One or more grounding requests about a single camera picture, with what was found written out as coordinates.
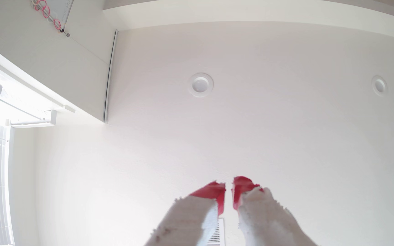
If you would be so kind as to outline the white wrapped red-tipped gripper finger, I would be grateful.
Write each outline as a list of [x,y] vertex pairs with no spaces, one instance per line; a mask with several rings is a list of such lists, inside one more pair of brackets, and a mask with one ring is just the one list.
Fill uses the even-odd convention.
[[316,246],[270,189],[247,177],[233,179],[233,208],[247,246]]
[[224,211],[226,184],[211,182],[176,199],[146,246],[206,246]]

